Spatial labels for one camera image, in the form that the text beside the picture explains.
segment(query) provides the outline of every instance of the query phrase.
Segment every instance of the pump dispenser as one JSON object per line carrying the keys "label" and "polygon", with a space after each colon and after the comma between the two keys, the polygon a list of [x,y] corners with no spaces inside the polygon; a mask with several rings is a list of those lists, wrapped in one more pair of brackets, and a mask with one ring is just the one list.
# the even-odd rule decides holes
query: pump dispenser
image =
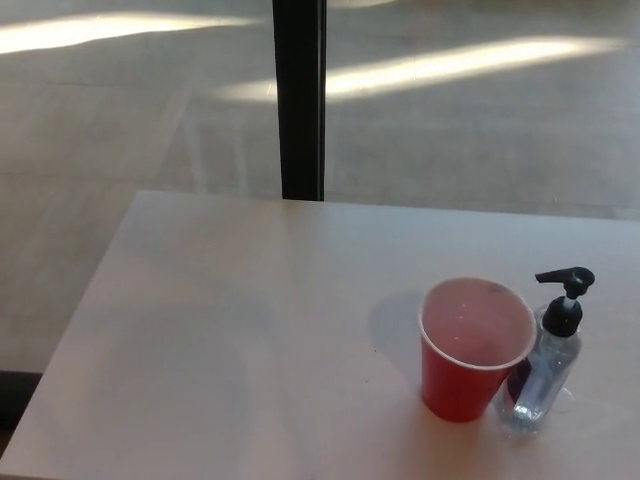
{"label": "pump dispenser", "polygon": [[537,433],[562,390],[580,353],[578,329],[582,307],[577,298],[595,282],[583,267],[536,275],[539,283],[561,283],[565,295],[534,313],[536,343],[500,387],[494,405],[503,423],[514,433]]}

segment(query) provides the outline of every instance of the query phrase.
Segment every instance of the gray floor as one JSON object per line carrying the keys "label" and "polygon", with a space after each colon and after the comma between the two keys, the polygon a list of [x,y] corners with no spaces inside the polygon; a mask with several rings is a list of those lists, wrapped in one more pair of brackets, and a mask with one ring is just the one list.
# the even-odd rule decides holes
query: gray floor
{"label": "gray floor", "polygon": [[[640,218],[640,4],[329,3],[329,199]],[[0,368],[46,367],[137,189],[279,195],[270,8],[0,0]]]}

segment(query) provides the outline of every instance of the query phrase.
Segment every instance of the black window frame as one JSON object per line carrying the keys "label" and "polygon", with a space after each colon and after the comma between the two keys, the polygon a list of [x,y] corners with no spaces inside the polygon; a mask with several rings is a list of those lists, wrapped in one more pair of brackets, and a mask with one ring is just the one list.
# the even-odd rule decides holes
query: black window frame
{"label": "black window frame", "polygon": [[324,200],[326,0],[272,0],[282,197]]}

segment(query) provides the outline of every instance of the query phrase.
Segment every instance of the cup rim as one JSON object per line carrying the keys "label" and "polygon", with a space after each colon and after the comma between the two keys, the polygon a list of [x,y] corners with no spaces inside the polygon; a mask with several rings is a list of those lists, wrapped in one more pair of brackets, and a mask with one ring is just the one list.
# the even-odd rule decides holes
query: cup rim
{"label": "cup rim", "polygon": [[[494,285],[499,285],[502,288],[505,288],[506,290],[509,291],[509,293],[511,293],[513,296],[515,296],[520,303],[522,304],[522,306],[525,308],[525,310],[527,311],[527,316],[529,317],[529,323],[531,324],[531,338],[529,339],[529,342],[526,344],[525,348],[523,348],[522,353],[520,353],[520,355],[518,355],[516,358],[514,358],[513,360],[510,360],[507,363],[503,363],[501,365],[473,365],[471,363],[465,363],[463,361],[460,361],[454,357],[452,357],[451,355],[443,352],[442,350],[440,350],[438,347],[436,347],[436,345],[431,341],[431,339],[429,338],[429,335],[427,335],[427,332],[424,329],[424,324],[422,323],[422,313],[424,311],[424,307],[426,305],[426,300],[427,297],[429,296],[429,294],[436,288],[438,288],[440,285],[446,283],[446,282],[450,282],[453,280],[482,280],[484,282],[489,282],[489,283],[493,283]],[[520,363],[522,360],[524,360],[527,355],[529,355],[529,353],[531,353],[531,350],[533,350],[533,346],[535,345],[536,342],[536,338],[537,338],[537,326],[536,326],[536,319],[533,316],[533,311],[531,310],[531,308],[529,307],[529,305],[527,305],[527,302],[524,301],[524,298],[522,298],[522,296],[520,296],[518,293],[514,292],[511,288],[507,287],[506,285],[500,283],[500,282],[496,282],[495,280],[489,280],[488,278],[484,278],[484,277],[475,277],[475,276],[462,276],[462,277],[453,277],[453,278],[448,278],[445,280],[442,280],[438,283],[436,283],[433,287],[431,287],[429,289],[429,291],[427,292],[427,294],[424,296],[424,301],[422,302],[422,305],[420,306],[420,310],[418,311],[418,326],[420,327],[420,333],[422,334],[422,339],[427,342],[427,344],[440,356],[444,357],[445,359],[447,359],[448,361],[463,367],[463,368],[468,368],[470,370],[480,370],[480,371],[485,371],[485,372],[492,372],[492,371],[497,371],[497,370],[504,370],[507,368],[510,368],[518,363]]]}

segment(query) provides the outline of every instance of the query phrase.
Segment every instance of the hand sanitizer bottle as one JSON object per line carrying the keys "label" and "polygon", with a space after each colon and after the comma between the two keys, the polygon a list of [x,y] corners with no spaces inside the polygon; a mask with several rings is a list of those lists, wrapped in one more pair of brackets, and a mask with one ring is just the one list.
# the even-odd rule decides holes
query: hand sanitizer bottle
{"label": "hand sanitizer bottle", "polygon": [[539,283],[562,283],[566,295],[535,312],[536,343],[516,365],[494,398],[498,414],[512,433],[534,434],[551,409],[578,354],[582,308],[576,300],[595,282],[582,267],[536,275]]}

